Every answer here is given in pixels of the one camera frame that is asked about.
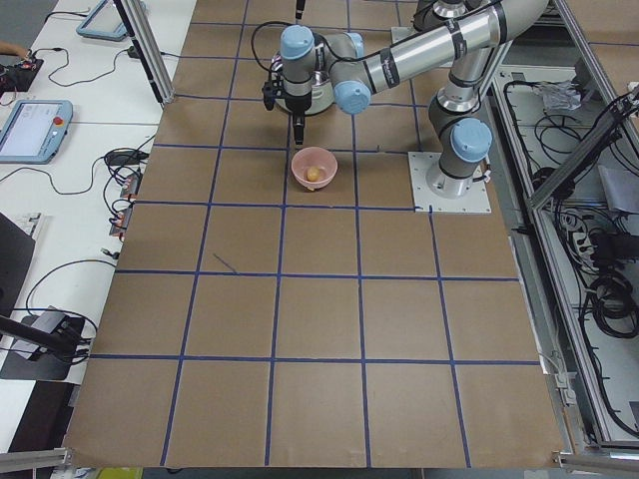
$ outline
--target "bowl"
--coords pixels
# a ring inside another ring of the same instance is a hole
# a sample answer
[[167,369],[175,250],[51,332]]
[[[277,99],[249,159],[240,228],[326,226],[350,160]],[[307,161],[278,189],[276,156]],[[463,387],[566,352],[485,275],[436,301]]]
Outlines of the bowl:
[[[300,185],[314,191],[325,187],[334,178],[337,173],[337,160],[333,153],[324,148],[304,148],[293,157],[291,170]],[[317,181],[309,180],[309,170],[312,171],[312,174],[319,174]]]

